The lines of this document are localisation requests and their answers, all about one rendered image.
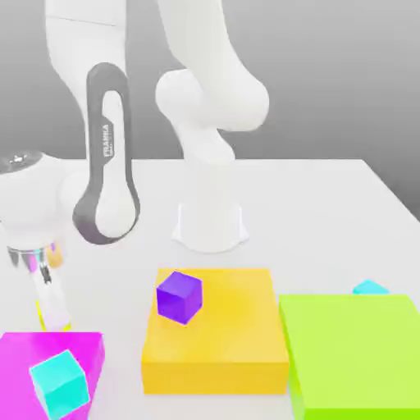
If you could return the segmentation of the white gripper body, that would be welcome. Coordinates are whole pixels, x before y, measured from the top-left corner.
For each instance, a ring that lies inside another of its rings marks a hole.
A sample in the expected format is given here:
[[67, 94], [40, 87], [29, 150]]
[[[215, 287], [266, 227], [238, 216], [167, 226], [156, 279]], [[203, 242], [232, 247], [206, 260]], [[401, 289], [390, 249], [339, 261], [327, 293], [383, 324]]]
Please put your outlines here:
[[39, 267], [33, 274], [43, 325], [47, 331], [64, 331], [71, 318], [66, 307], [62, 285], [48, 267]]

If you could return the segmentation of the small yellow cube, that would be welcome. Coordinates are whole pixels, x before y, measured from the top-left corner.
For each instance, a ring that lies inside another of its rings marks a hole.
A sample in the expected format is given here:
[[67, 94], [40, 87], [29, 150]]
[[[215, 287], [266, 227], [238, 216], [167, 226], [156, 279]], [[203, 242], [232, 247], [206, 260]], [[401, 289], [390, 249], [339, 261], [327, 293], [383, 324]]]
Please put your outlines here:
[[[41, 326], [41, 330], [46, 331], [47, 328], [46, 328], [46, 326], [44, 324], [44, 321], [43, 321], [43, 316], [42, 316], [42, 313], [41, 313], [41, 308], [39, 306], [39, 301], [38, 300], [35, 301], [35, 306], [36, 306], [37, 314], [38, 314], [38, 317], [39, 317], [39, 323], [40, 323], [40, 326]], [[62, 327], [60, 329], [60, 331], [69, 331], [70, 329], [71, 329], [71, 324], [68, 323], [67, 325]]]

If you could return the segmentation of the small cyan cube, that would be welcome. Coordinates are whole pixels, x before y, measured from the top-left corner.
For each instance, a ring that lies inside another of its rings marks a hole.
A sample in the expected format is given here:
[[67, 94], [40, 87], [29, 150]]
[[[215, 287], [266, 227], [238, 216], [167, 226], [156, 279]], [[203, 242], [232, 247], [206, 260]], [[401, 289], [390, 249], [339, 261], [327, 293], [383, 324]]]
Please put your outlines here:
[[355, 295], [384, 295], [389, 293], [390, 291], [386, 287], [370, 279], [366, 279], [357, 284], [352, 291], [352, 294]]
[[61, 420], [90, 402], [84, 369], [68, 349], [30, 367], [29, 374], [48, 420]]

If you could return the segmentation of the small purple cube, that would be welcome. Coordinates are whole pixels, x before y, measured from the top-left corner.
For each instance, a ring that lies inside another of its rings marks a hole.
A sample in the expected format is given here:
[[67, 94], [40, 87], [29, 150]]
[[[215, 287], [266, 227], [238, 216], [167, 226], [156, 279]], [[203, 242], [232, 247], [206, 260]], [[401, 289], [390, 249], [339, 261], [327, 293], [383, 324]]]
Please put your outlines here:
[[172, 272], [156, 289], [157, 313], [182, 325], [203, 306], [203, 281], [199, 278]]

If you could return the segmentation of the large magenta box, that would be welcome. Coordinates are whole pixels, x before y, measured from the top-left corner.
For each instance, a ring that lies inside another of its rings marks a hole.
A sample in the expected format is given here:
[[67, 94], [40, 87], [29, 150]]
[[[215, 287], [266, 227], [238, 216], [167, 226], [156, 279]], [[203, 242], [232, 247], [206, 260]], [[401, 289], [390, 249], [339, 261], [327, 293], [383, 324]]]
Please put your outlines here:
[[90, 420], [105, 351], [99, 332], [8, 332], [0, 338], [0, 420], [48, 420], [29, 368], [70, 350], [84, 369], [90, 402], [61, 420]]

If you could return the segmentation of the large orange box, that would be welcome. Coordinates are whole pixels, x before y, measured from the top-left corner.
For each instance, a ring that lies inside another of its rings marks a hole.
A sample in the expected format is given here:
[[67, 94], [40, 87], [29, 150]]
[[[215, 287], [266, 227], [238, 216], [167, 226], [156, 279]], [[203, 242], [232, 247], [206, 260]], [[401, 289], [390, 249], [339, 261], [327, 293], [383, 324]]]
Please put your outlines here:
[[283, 395], [289, 356], [266, 268], [185, 268], [203, 282], [188, 324], [152, 303], [141, 374], [147, 395]]

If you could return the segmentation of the large lime green box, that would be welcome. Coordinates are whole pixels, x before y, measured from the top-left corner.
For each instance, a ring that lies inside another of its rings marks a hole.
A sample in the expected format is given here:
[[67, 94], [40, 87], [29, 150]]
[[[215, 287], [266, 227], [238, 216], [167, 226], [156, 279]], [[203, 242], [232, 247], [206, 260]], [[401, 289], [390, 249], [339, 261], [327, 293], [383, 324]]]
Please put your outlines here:
[[420, 420], [420, 312], [406, 294], [282, 294], [294, 420]]

